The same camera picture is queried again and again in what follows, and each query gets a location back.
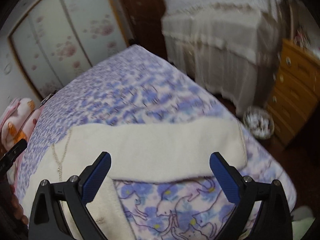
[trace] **blue gripper pad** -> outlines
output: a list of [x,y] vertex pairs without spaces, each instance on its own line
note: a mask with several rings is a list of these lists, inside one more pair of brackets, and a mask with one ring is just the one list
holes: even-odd
[[228,201],[238,205],[240,202],[240,195],[239,186],[232,176],[234,174],[232,168],[234,167],[229,166],[220,153],[213,153],[210,156],[210,168]]
[[91,166],[84,169],[80,175],[81,186],[78,187],[83,204],[94,200],[110,168],[111,156],[103,152]]

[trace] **metal bolt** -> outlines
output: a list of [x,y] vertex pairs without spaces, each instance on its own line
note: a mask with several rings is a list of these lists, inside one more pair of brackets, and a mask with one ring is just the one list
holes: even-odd
[[48,184],[48,181],[46,179],[44,179],[43,181],[40,182],[41,186],[45,186]]
[[275,184],[276,186],[280,186],[280,185],[281,185],[281,182],[276,179],[276,180],[273,182],[273,184]]
[[73,175],[73,176],[70,177],[69,180],[70,180],[71,182],[75,182],[75,181],[78,180],[78,176],[77,176],[77,175]]
[[243,179],[244,179],[245,182],[251,182],[252,181],[252,178],[250,176],[244,176]]

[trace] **wooden cabinet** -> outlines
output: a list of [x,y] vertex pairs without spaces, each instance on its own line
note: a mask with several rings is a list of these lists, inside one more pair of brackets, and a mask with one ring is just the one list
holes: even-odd
[[320,61],[293,44],[283,41],[276,85],[268,101],[275,121],[275,134],[284,145],[301,130],[320,100]]

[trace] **wardrobe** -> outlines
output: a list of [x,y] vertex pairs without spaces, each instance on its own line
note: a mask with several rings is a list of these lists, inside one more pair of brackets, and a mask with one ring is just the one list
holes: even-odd
[[10,42],[43,98],[127,47],[110,0],[40,0]]

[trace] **bedsheet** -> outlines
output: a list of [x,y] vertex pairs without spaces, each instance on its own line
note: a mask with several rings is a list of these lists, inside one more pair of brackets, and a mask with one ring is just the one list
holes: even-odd
[[[20,166],[17,196],[20,201],[23,199],[29,178],[47,148],[60,141],[72,126],[177,123],[201,116],[235,119],[215,97],[185,74],[134,45],[97,64],[45,104]],[[240,173],[259,182],[279,179],[292,210],[296,191],[290,178],[249,132],[242,129],[248,163]],[[137,239],[213,239],[234,208],[214,177],[165,184],[114,183]],[[258,208],[259,203],[247,223],[249,229]]]

